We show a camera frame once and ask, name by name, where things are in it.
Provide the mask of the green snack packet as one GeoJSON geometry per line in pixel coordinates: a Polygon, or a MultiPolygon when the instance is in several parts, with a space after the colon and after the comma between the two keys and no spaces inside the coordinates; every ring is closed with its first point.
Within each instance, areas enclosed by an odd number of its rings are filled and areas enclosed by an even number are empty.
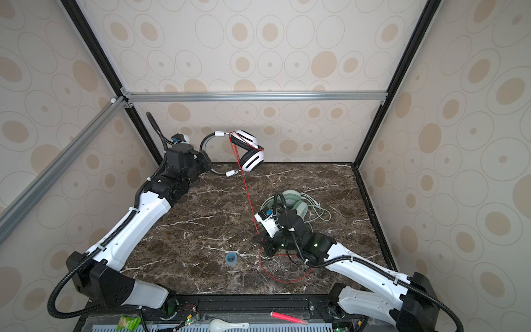
{"type": "Polygon", "coordinates": [[[121,315],[116,327],[117,332],[133,332],[141,324],[141,319],[137,315],[121,315]]]}

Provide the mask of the white black headphones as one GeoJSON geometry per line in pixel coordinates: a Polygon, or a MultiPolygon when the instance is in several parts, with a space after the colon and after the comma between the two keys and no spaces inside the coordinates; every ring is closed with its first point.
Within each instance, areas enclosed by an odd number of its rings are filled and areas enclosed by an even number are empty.
{"type": "Polygon", "coordinates": [[[264,148],[258,144],[257,138],[247,131],[236,130],[231,132],[215,131],[208,134],[200,144],[200,151],[206,152],[208,142],[214,137],[228,137],[232,151],[236,154],[238,170],[220,173],[211,166],[210,172],[221,177],[232,177],[238,172],[252,172],[265,161],[264,148]]]}

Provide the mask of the left diagonal aluminium rail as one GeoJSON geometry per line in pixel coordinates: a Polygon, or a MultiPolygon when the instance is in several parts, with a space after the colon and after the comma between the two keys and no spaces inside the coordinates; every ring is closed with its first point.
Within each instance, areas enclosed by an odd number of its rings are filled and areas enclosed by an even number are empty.
{"type": "Polygon", "coordinates": [[[1,241],[11,235],[26,215],[58,179],[77,160],[103,127],[125,106],[125,98],[119,96],[109,103],[58,156],[39,174],[35,180],[1,214],[1,241]]]}

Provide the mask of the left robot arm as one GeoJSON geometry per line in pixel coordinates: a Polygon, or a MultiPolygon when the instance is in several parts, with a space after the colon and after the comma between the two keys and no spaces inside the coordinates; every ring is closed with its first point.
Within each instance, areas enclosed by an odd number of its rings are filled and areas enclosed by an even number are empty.
{"type": "Polygon", "coordinates": [[[162,141],[165,155],[155,173],[139,188],[128,213],[85,253],[74,252],[66,261],[69,272],[52,290],[47,303],[51,317],[69,319],[101,308],[138,307],[173,318],[178,311],[176,294],[164,286],[123,275],[130,254],[154,224],[189,192],[205,172],[212,170],[210,157],[196,151],[184,134],[166,138],[150,112],[149,123],[162,141]],[[61,290],[73,282],[76,290],[94,300],[92,307],[63,312],[57,307],[61,290]]]}

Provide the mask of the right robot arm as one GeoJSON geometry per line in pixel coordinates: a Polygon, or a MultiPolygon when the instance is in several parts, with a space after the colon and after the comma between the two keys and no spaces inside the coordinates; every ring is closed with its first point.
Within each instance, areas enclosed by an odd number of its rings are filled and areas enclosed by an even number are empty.
{"type": "Polygon", "coordinates": [[[302,194],[294,190],[276,193],[254,216],[255,225],[263,227],[254,240],[268,257],[280,250],[294,252],[308,268],[326,268],[363,286],[364,290],[355,290],[340,284],[330,292],[329,307],[335,317],[363,315],[398,331],[435,331],[439,313],[444,312],[455,329],[463,331],[460,318],[437,298],[426,276],[384,268],[313,231],[304,221],[307,210],[302,194]]]}

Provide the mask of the small blue tape roll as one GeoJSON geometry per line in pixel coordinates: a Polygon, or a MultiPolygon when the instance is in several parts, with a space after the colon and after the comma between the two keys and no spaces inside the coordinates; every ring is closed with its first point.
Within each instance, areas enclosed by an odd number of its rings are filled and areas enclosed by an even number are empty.
{"type": "Polygon", "coordinates": [[[228,266],[235,266],[238,261],[238,255],[235,252],[229,252],[225,256],[225,263],[228,266]]]}

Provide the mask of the horizontal aluminium rail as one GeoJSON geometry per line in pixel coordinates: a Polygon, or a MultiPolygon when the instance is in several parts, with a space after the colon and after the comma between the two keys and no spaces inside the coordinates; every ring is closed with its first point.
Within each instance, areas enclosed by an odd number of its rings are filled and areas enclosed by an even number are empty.
{"type": "Polygon", "coordinates": [[[131,102],[282,102],[329,100],[385,101],[386,91],[260,91],[209,93],[127,93],[131,102]]]}

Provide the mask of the white plastic spoon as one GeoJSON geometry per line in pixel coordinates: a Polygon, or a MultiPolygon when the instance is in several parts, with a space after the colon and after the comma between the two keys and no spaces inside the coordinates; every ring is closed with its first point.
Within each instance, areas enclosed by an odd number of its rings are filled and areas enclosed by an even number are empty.
{"type": "Polygon", "coordinates": [[[248,330],[248,322],[231,323],[221,319],[213,319],[209,324],[209,332],[226,332],[232,329],[248,330]]]}

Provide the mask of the mint green headphones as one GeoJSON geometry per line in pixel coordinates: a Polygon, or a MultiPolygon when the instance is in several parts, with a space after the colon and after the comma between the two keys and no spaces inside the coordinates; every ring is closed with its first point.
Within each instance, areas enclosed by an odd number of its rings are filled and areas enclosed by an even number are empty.
{"type": "Polygon", "coordinates": [[[303,199],[302,194],[296,190],[286,190],[282,194],[286,200],[286,207],[296,211],[297,215],[303,219],[308,212],[309,204],[303,199]]]}

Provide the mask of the pink marker pen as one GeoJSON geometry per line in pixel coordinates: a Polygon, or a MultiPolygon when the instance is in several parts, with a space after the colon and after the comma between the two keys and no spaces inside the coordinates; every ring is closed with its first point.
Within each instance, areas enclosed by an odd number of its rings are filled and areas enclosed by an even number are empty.
{"type": "Polygon", "coordinates": [[[290,322],[290,323],[293,323],[293,324],[299,324],[299,325],[307,325],[308,324],[308,322],[306,320],[304,320],[304,319],[296,318],[296,317],[293,317],[293,316],[290,316],[290,315],[285,315],[285,314],[274,312],[274,311],[271,311],[270,316],[272,318],[275,318],[275,319],[278,319],[278,320],[283,320],[283,321],[290,322]]]}

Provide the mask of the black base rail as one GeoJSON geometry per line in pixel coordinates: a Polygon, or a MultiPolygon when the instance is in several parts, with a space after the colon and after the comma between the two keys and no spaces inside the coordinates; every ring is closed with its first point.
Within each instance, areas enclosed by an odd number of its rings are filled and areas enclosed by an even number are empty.
{"type": "Polygon", "coordinates": [[[177,295],[170,294],[169,299],[160,308],[139,304],[118,306],[104,305],[96,311],[84,314],[79,319],[83,323],[89,318],[105,316],[138,315],[148,322],[180,323],[192,314],[199,318],[228,317],[230,315],[249,314],[269,317],[270,312],[293,315],[309,320],[323,320],[330,323],[347,324],[363,318],[360,314],[348,314],[327,294],[282,294],[282,295],[177,295]]]}

